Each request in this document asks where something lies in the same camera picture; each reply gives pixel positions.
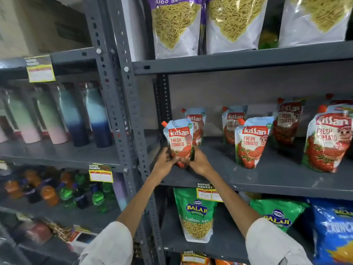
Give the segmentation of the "tomato sauce spout pouch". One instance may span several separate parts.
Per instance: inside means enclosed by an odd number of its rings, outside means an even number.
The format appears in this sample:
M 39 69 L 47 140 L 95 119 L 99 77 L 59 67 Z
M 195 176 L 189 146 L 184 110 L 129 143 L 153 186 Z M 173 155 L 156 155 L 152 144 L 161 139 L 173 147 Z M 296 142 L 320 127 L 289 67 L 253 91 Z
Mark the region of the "tomato sauce spout pouch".
M 193 151 L 193 123 L 184 118 L 163 121 L 163 134 L 167 140 L 169 153 L 172 158 L 190 159 Z

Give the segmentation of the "white product box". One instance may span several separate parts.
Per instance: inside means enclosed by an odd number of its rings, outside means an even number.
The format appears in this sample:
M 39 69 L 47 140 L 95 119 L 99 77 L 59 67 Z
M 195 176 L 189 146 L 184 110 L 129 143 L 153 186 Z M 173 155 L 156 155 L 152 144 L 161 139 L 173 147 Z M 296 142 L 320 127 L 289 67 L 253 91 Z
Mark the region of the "white product box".
M 68 248 L 77 255 L 80 255 L 83 250 L 91 243 L 97 236 L 97 233 L 74 231 L 69 236 L 67 245 Z

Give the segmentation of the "group of small soda bottles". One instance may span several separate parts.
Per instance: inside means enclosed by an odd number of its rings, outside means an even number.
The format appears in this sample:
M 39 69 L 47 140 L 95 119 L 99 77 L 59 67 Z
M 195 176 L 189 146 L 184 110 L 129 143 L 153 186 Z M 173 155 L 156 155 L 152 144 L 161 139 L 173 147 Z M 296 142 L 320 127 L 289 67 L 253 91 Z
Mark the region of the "group of small soda bottles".
M 30 205 L 43 201 L 50 207 L 62 205 L 79 210 L 93 207 L 98 213 L 114 208 L 112 186 L 91 181 L 89 174 L 81 170 L 27 169 L 0 182 L 0 191 L 13 200 L 23 198 Z

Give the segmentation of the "person's left forearm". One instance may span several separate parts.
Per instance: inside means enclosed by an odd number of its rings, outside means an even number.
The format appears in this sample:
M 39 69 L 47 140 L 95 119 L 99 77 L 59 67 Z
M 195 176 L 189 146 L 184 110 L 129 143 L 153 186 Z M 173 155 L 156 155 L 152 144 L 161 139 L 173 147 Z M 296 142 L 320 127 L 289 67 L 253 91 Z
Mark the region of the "person's left forearm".
M 154 189 L 168 173 L 169 170 L 165 169 L 153 170 L 141 189 L 119 215 L 117 224 L 119 225 L 118 237 L 120 239 L 133 239 Z

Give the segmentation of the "lavender bottle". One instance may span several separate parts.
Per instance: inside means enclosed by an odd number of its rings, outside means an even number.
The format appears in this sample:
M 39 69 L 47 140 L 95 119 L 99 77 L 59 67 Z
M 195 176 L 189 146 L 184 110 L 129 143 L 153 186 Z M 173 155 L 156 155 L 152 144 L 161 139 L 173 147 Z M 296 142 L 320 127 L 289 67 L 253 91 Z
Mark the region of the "lavender bottle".
M 128 204 L 128 195 L 122 173 L 113 172 L 113 189 L 119 208 L 123 211 Z

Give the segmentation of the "person's left hand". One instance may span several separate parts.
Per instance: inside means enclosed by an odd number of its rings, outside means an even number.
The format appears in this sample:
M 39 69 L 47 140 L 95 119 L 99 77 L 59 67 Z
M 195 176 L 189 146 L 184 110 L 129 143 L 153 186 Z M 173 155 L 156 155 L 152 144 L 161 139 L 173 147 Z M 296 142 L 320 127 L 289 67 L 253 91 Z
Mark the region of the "person's left hand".
M 157 183 L 161 183 L 161 181 L 170 173 L 172 166 L 163 163 L 163 149 L 162 149 L 155 162 L 155 165 L 152 169 L 150 176 L 152 177 L 152 179 L 156 180 Z

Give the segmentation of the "cardboard box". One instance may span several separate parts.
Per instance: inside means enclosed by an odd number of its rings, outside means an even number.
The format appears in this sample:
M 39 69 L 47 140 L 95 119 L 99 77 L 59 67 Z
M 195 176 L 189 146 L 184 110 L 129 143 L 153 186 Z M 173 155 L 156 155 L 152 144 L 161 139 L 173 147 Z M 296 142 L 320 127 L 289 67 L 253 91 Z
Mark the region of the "cardboard box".
M 83 13 L 56 0 L 0 0 L 0 59 L 91 46 Z

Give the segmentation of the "orange snack packet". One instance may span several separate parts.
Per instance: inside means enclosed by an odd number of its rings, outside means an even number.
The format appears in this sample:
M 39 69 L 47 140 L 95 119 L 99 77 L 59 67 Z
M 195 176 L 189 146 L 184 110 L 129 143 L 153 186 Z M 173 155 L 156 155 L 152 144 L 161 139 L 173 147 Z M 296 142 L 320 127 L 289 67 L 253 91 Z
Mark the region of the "orange snack packet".
M 233 262 L 233 261 L 225 261 L 220 259 L 214 259 L 215 265 L 247 265 L 245 263 Z

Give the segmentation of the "dark red product box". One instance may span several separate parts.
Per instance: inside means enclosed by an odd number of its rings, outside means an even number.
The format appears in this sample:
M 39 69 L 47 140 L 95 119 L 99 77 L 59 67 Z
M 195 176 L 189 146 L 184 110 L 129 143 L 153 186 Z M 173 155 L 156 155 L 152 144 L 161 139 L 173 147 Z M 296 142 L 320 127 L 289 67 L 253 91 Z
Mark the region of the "dark red product box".
M 44 245 L 54 237 L 51 229 L 39 221 L 25 221 L 18 226 L 17 232 L 19 238 L 27 239 L 38 246 Z

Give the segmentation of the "white noodle snack packet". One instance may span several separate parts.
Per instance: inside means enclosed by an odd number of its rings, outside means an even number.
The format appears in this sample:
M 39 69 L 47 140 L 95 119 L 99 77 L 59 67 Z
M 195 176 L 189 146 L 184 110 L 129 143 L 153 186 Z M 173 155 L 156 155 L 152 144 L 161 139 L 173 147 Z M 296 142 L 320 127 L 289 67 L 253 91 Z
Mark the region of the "white noodle snack packet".
M 148 0 L 156 59 L 197 56 L 203 0 Z
M 207 0 L 206 54 L 257 50 L 268 0 Z
M 285 0 L 279 48 L 346 39 L 353 0 Z

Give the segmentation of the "grey metal shelving rack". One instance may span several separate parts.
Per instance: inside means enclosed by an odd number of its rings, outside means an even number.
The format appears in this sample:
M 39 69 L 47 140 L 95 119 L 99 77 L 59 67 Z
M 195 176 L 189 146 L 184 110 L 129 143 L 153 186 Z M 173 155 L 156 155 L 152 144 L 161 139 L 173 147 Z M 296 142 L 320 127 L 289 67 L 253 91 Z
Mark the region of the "grey metal shelving rack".
M 121 165 L 124 165 L 124 180 L 130 197 L 134 197 L 142 183 L 150 175 L 150 168 L 156 157 L 149 157 L 138 99 L 138 86 L 135 75 L 156 75 L 154 85 L 157 118 L 171 120 L 169 74 L 193 72 L 213 72 L 241 70 L 272 66 L 297 65 L 305 63 L 345 60 L 346 52 L 353 52 L 349 45 L 309 45 L 304 49 L 265 49 L 238 53 L 221 53 L 215 56 L 184 57 L 166 60 L 147 60 L 132 62 L 128 45 L 125 15 L 122 0 L 106 0 L 111 29 L 114 37 L 113 48 L 120 71 L 116 79 L 117 93 L 120 95 L 121 116 L 117 120 L 117 136 L 122 139 L 118 147 Z M 211 164 L 223 179 L 235 191 L 263 192 L 268 194 L 287 194 L 353 200 L 353 178 L 350 169 L 353 161 L 344 164 L 343 172 L 324 176 L 319 182 L 319 174 L 304 172 L 304 168 L 295 165 L 286 157 L 270 153 L 274 161 L 257 169 L 245 169 L 230 159 L 230 151 L 222 146 L 220 150 L 206 143 L 202 146 Z
M 50 145 L 49 142 L 36 142 L 25 146 L 20 142 L 5 142 L 0 146 L 0 160 L 12 161 L 15 164 L 49 165 L 56 168 L 87 169 L 89 164 L 100 163 L 108 165 L 114 172 L 122 172 L 131 165 L 131 156 L 127 153 L 130 150 L 125 134 L 126 127 L 129 128 L 128 114 L 124 104 L 124 84 L 121 79 L 120 63 L 113 30 L 112 12 L 116 6 L 109 8 L 111 0 L 82 0 L 85 6 L 85 15 L 89 27 L 93 47 L 75 49 L 66 52 L 51 54 L 54 64 L 85 64 L 94 62 L 97 66 L 99 79 L 102 84 L 104 101 L 108 106 L 108 116 L 113 125 L 113 146 L 107 148 L 96 148 L 93 143 L 83 147 L 74 147 L 70 142 L 59 145 Z M 7 213 L 42 213 L 40 206 L 44 202 L 29 205 L 25 200 L 10 201 L 5 197 L 4 191 L 0 191 L 0 210 Z M 120 210 L 111 209 L 108 213 L 97 213 L 93 206 L 87 209 L 64 209 L 63 205 L 49 207 L 48 218 L 53 217 L 54 221 L 61 224 L 77 224 L 90 228 L 94 233 L 101 232 L 110 222 L 113 221 L 113 213 L 120 213 Z M 22 252 L 20 246 L 10 236 L 8 230 L 0 222 L 0 262 L 10 258 L 14 265 L 32 265 L 31 260 Z

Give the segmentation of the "row of ketchup pouches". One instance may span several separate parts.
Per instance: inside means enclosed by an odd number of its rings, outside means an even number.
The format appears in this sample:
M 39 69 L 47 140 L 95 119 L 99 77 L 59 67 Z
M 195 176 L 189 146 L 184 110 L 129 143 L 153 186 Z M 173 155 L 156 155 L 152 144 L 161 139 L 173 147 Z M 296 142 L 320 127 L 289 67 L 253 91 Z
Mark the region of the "row of ketchup pouches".
M 309 122 L 302 164 L 322 173 L 336 173 L 353 138 L 353 94 L 325 95 L 325 104 Z M 236 162 L 254 169 L 267 142 L 278 151 L 294 146 L 306 98 L 278 98 L 272 116 L 245 120 L 239 111 L 223 107 L 227 117 L 223 133 L 227 143 L 235 146 Z

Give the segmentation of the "white shirt sleeve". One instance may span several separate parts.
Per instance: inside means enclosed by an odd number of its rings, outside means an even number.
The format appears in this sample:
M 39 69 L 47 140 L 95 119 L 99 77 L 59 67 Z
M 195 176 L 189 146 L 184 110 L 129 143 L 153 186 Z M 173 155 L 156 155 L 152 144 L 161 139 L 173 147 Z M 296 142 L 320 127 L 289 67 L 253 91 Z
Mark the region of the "white shirt sleeve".
M 131 265 L 133 238 L 129 229 L 114 221 L 83 250 L 78 265 Z
M 250 265 L 313 265 L 301 244 L 265 218 L 249 227 L 245 244 Z

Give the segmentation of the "person's right hand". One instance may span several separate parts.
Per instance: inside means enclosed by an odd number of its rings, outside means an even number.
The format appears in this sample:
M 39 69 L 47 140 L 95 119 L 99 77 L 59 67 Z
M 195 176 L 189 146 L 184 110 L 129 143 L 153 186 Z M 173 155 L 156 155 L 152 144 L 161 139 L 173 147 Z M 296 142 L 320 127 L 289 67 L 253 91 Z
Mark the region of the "person's right hand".
M 213 169 L 206 155 L 201 150 L 200 150 L 200 169 L 193 169 L 193 171 L 207 179 L 210 179 L 212 175 L 216 174 L 216 171 Z

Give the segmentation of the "green noodle snack packet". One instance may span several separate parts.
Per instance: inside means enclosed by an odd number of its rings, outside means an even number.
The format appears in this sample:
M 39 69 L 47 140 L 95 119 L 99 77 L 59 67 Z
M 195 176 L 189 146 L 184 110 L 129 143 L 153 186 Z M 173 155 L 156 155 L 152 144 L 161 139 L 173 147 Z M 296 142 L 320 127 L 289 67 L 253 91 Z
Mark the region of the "green noodle snack packet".
M 173 193 L 186 241 L 208 243 L 218 202 L 198 198 L 195 188 L 174 188 Z

